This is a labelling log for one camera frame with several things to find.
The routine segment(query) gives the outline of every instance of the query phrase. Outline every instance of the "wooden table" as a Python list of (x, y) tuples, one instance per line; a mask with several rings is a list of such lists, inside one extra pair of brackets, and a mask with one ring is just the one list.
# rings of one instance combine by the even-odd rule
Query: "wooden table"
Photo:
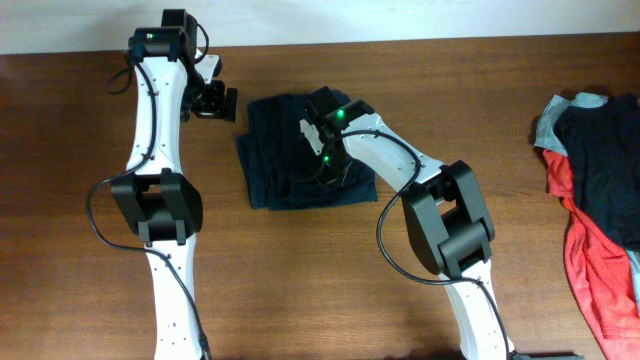
[[(546, 193), (531, 146), (553, 94), (640, 92), (638, 34), (430, 40), (216, 49), (240, 90), (235, 124), (192, 119), (181, 158), (205, 223), (196, 299), (221, 359), (401, 358), (458, 348), (444, 289), (394, 272), (375, 245), (380, 202), (297, 212), (251, 210), (235, 139), (247, 103), (323, 85), (365, 99), (430, 156), (475, 170), (497, 229), (493, 281), (524, 353), (602, 353), (564, 273), (568, 214)], [(150, 359), (155, 319), (147, 260), (93, 235), (84, 196), (123, 169), (135, 91), (104, 83), (118, 52), (0, 57), (0, 354), (3, 359)], [(111, 239), (137, 245), (108, 194), (96, 201)], [(384, 236), (427, 275), (402, 211)]]

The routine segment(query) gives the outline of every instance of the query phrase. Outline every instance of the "dark folded shirt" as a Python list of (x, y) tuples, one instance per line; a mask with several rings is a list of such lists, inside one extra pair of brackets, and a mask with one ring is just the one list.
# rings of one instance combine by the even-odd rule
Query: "dark folded shirt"
[[(335, 95), (343, 104), (350, 101)], [(314, 174), (322, 161), (300, 132), (300, 120), (311, 123), (304, 111), (307, 98), (281, 95), (249, 104), (249, 134), (236, 145), (251, 207), (296, 210), (377, 201), (375, 173), (358, 160), (329, 184), (298, 181)]]
[(554, 127), (569, 154), (575, 201), (616, 244), (640, 251), (640, 109), (635, 95), (570, 106)]

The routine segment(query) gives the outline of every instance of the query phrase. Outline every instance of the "white wall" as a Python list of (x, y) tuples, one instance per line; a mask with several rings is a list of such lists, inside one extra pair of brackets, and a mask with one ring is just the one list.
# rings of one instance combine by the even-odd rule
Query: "white wall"
[(214, 46), (640, 30), (640, 0), (0, 0), (0, 53), (124, 49), (164, 8)]

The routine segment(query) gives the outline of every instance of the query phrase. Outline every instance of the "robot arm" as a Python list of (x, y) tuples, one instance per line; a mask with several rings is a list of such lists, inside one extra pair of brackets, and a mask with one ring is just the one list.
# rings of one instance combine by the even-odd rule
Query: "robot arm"
[(129, 39), (128, 56), (144, 74), (136, 66), (138, 111), (127, 170), (139, 166), (147, 154), (150, 157), (135, 172), (111, 182), (113, 197), (131, 231), (145, 249), (162, 254), (172, 267), (147, 252), (155, 295), (156, 360), (210, 359), (192, 303), (202, 200), (182, 175), (179, 131), (180, 122), (192, 113), (234, 121), (237, 90), (228, 89), (225, 96), (224, 83), (214, 80), (221, 69), (220, 59), (196, 48), (197, 26), (186, 11), (165, 10), (161, 27), (139, 28)]
[[(324, 153), (329, 151), (327, 166), (342, 166), (349, 157), (358, 159), (396, 191), (414, 176), (414, 158), (397, 143), (376, 134), (393, 136), (413, 150), (421, 168), (401, 198), (414, 253), (442, 280), (465, 277), (482, 281), (495, 303), (489, 260), (494, 229), (471, 169), (460, 161), (444, 166), (426, 156), (395, 135), (373, 108), (362, 101), (342, 106), (326, 87), (311, 95), (307, 112), (313, 125), (302, 120), (301, 129), (316, 153), (320, 146), (336, 140), (342, 145), (323, 149)], [(379, 133), (344, 136), (363, 130)], [(441, 216), (437, 205), (454, 200), (457, 206)], [(468, 282), (445, 285), (445, 289), (460, 329), (463, 355), (472, 360), (504, 358), (503, 333), (485, 293)], [(510, 340), (508, 344), (510, 353), (513, 344)]]

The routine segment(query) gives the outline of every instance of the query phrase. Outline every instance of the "pile of clothes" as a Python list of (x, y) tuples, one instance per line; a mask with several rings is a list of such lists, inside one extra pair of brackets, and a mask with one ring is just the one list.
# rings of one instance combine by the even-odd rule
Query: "pile of clothes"
[(570, 212), (564, 263), (580, 311), (608, 359), (640, 358), (638, 98), (554, 96), (535, 146)]

